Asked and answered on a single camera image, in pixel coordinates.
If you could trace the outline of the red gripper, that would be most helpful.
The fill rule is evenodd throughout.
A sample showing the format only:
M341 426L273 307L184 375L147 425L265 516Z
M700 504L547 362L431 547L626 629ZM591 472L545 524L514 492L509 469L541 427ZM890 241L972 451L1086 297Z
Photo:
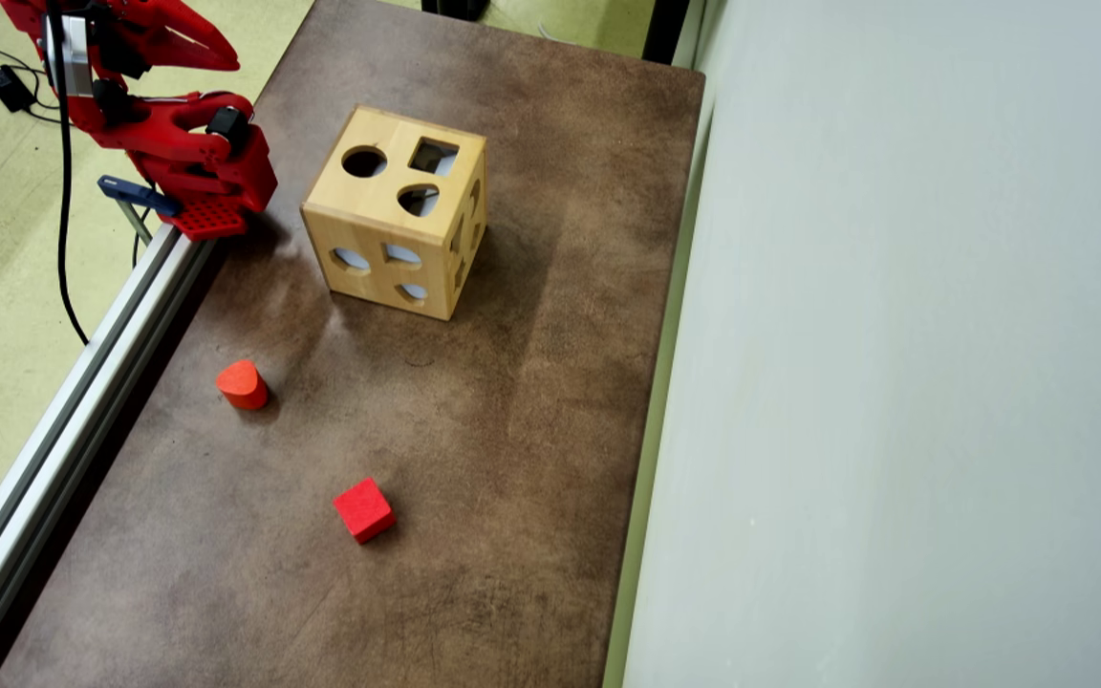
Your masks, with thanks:
M141 79L152 66L240 69L222 32L184 1L88 1L88 21L92 70L103 78Z

